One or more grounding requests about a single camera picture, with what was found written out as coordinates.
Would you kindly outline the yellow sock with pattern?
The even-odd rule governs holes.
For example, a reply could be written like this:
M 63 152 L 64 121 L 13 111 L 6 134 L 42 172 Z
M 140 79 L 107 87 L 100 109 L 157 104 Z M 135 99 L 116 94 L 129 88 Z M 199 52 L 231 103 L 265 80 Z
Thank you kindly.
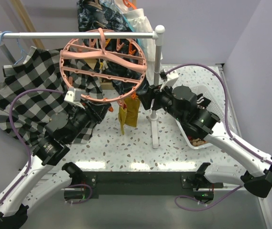
M 132 127 L 137 127 L 140 100 L 138 97 L 128 97 L 125 99 L 125 103 L 127 106 L 125 124 Z

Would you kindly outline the pink round clip hanger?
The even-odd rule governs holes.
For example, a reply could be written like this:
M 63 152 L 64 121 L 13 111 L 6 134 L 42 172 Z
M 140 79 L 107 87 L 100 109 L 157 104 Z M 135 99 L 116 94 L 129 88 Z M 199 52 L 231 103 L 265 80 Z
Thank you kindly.
M 129 47 L 135 47 L 135 51 L 138 52 L 138 56 L 135 56 L 135 51 L 129 51 L 127 54 L 119 53 L 119 50 L 124 46 L 123 43 L 120 43 L 119 33 L 111 30 L 104 30 L 98 28 L 96 30 L 88 31 L 84 33 L 85 37 L 89 40 L 89 45 L 78 45 L 76 43 L 77 39 L 72 39 L 67 43 L 64 49 L 60 52 L 60 73 L 66 83 L 68 89 L 72 88 L 72 93 L 69 96 L 76 95 L 76 89 L 72 86 L 72 81 L 64 73 L 74 72 L 81 73 L 91 77 L 99 77 L 107 80 L 116 80 L 124 83 L 132 83 L 134 86 L 130 89 L 129 92 L 119 95 L 113 99 L 95 99 L 89 95 L 82 95 L 81 98 L 86 99 L 91 102 L 97 103 L 113 103 L 117 102 L 119 106 L 124 107 L 125 102 L 124 98 L 133 97 L 136 93 L 136 90 L 142 84 L 146 70 L 147 62 L 145 54 L 132 38 L 124 37 L 129 42 Z M 79 70 L 76 68 L 69 68 L 64 66 L 64 60 L 96 60 L 99 62 L 99 71 L 85 71 Z M 118 64 L 122 67 L 125 67 L 134 72 L 141 74 L 140 79 L 130 79 L 125 77 L 115 76 L 113 74 L 103 74 L 102 72 L 108 69 L 107 62 L 112 62 Z

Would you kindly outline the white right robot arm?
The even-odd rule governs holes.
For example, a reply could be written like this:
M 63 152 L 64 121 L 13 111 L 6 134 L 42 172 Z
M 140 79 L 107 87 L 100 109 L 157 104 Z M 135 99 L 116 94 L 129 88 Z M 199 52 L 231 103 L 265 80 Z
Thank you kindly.
M 160 86 L 152 85 L 138 97 L 145 110 L 163 109 L 180 123 L 187 136 L 213 144 L 243 166 L 242 170 L 237 170 L 203 163 L 196 171 L 198 186 L 227 183 L 244 187 L 260 198 L 268 196 L 272 188 L 272 156 L 226 130 L 225 124 L 216 114 L 198 106 L 198 97 L 189 87 L 166 86 L 161 90 Z

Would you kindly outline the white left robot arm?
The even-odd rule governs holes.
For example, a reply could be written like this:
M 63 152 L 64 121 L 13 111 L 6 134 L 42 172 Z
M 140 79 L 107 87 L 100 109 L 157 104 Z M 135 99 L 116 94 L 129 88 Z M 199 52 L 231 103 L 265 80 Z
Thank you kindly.
M 73 162 L 66 163 L 45 185 L 37 183 L 69 152 L 71 144 L 87 125 L 97 125 L 110 104 L 81 104 L 72 116 L 54 114 L 45 125 L 46 135 L 33 149 L 29 160 L 13 181 L 0 193 L 0 229 L 19 229 L 37 204 L 64 187 L 77 187 L 82 170 Z

